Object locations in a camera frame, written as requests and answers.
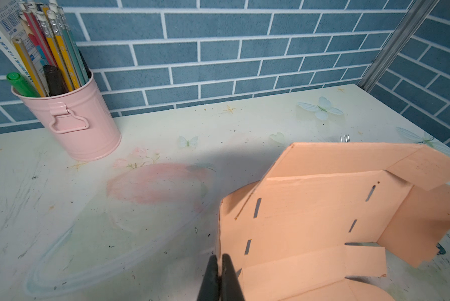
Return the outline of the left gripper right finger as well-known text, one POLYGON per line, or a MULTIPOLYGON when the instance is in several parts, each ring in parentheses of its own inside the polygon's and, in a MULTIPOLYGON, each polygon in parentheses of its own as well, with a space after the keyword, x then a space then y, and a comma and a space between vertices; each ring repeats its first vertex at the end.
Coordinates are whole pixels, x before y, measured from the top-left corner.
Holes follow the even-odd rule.
POLYGON ((222 256, 221 300, 245 301, 232 259, 228 254, 222 256))

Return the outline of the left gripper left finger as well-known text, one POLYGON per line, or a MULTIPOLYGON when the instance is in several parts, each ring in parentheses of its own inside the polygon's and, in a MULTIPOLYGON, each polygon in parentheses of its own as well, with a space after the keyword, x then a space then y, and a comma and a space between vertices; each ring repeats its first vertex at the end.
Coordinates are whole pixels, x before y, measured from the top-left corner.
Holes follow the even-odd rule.
POLYGON ((207 263, 197 301, 219 301, 220 288, 217 256, 212 255, 207 263))

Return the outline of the orange paper box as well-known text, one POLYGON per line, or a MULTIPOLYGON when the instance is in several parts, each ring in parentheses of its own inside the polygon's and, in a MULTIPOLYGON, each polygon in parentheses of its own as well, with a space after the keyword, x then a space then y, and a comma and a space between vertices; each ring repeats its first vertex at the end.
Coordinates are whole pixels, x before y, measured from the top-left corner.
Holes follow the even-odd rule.
POLYGON ((288 147, 264 177, 225 197, 218 266, 246 300, 390 300, 357 281, 386 253, 417 267, 450 230, 450 157, 420 144, 288 147))

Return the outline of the pink metal pen cup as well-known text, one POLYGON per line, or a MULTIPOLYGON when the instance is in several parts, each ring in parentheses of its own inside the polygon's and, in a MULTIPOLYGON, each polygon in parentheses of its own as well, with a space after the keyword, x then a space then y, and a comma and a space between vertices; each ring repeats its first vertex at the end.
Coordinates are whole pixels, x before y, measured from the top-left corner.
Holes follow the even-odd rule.
POLYGON ((121 143, 94 77, 79 89, 54 97, 24 97, 15 88, 11 91, 77 161, 104 158, 121 143))

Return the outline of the black marker pen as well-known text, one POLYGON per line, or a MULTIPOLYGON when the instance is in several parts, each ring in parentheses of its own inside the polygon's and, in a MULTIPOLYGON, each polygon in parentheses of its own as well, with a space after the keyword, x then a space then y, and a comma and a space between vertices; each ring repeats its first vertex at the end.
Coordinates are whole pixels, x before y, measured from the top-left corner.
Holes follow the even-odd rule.
POLYGON ((49 96, 54 97, 68 93, 68 88, 58 67, 45 65, 43 71, 49 88, 49 96))

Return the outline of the green marker pen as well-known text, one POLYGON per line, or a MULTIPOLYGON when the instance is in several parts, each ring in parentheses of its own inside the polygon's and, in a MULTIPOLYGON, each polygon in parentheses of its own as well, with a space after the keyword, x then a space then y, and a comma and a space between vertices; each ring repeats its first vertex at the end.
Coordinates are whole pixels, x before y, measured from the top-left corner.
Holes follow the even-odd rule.
POLYGON ((7 81, 23 97, 40 97, 38 91, 29 81, 18 72, 11 72, 6 75, 7 81))

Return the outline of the yellow pencil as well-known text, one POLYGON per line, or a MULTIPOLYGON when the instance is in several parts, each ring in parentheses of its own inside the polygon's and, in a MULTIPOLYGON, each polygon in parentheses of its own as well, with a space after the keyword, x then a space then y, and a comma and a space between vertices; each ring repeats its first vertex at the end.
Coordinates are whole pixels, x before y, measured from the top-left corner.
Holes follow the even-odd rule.
POLYGON ((80 83, 74 69, 71 55, 64 40, 63 31, 61 30, 61 26, 59 25, 58 17, 52 9, 49 9, 47 11, 47 16, 48 20, 50 21, 55 40, 59 46, 59 51, 66 66, 66 72, 68 74, 66 78, 66 84, 68 85, 68 90, 73 91, 79 89, 80 83))

